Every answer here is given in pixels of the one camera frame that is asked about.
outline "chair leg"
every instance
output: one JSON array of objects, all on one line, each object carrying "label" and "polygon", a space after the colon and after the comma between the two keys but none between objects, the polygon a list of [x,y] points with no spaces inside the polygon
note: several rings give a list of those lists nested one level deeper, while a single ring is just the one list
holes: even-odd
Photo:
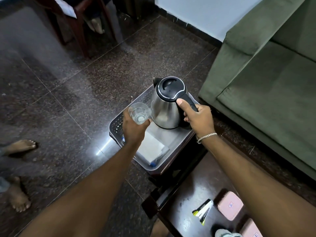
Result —
[{"label": "chair leg", "polygon": [[60,43],[61,43],[62,45],[66,45],[65,40],[64,40],[64,38],[63,38],[63,35],[62,35],[62,33],[61,33],[60,27],[59,27],[59,24],[58,24],[58,22],[57,22],[56,15],[53,14],[51,11],[49,11],[49,10],[47,10],[47,9],[45,9],[45,12],[46,12],[46,14],[47,14],[47,16],[48,16],[48,19],[49,19],[49,21],[50,21],[50,23],[51,23],[51,25],[52,25],[52,27],[53,27],[53,29],[54,29],[54,31],[55,31],[57,37],[58,37]]},{"label": "chair leg", "polygon": [[89,52],[88,52],[88,45],[86,42],[86,39],[84,37],[84,32],[83,32],[83,18],[81,15],[76,13],[77,19],[72,18],[72,17],[67,17],[68,24],[75,36],[75,39],[77,40],[77,43],[79,44],[81,51],[85,57],[89,57]]},{"label": "chair leg", "polygon": [[99,6],[101,7],[102,9],[102,12],[104,14],[104,18],[106,19],[107,23],[108,23],[108,26],[110,27],[110,30],[111,30],[111,34],[112,34],[112,37],[114,40],[116,40],[118,43],[119,41],[116,39],[116,36],[115,36],[115,31],[114,31],[114,27],[113,27],[113,24],[112,24],[112,21],[111,21],[111,14],[110,12],[108,11],[108,9],[106,8],[103,0],[97,0]]}]

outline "person's left hand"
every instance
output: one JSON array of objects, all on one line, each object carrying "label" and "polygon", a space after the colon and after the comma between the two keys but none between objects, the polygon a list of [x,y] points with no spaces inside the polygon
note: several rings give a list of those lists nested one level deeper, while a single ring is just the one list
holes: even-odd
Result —
[{"label": "person's left hand", "polygon": [[152,120],[148,119],[143,124],[137,125],[132,117],[130,117],[128,109],[129,107],[123,111],[123,133],[125,142],[139,147],[145,137],[145,131]]}]

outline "kettle handle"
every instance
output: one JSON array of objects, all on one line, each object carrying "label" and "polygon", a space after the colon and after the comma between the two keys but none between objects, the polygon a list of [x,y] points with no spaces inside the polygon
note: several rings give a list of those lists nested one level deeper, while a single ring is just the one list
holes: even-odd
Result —
[{"label": "kettle handle", "polygon": [[187,103],[189,103],[189,105],[191,106],[191,108],[195,111],[198,112],[197,107],[195,106],[195,104],[193,103],[193,101],[191,100],[191,98],[185,93],[183,92],[182,95],[180,95],[177,99],[184,99]]}]

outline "kettle spout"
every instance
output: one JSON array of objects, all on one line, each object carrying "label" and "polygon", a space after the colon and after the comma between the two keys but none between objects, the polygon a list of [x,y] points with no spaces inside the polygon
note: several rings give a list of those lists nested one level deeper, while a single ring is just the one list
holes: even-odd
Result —
[{"label": "kettle spout", "polygon": [[153,77],[153,84],[154,87],[162,80],[163,78],[161,77]]}]

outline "clear glass cup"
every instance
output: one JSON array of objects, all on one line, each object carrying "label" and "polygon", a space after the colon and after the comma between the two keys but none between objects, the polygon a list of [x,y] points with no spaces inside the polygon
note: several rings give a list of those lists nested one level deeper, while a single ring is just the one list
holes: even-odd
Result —
[{"label": "clear glass cup", "polygon": [[150,117],[150,108],[145,103],[136,102],[129,107],[128,113],[140,125]]}]

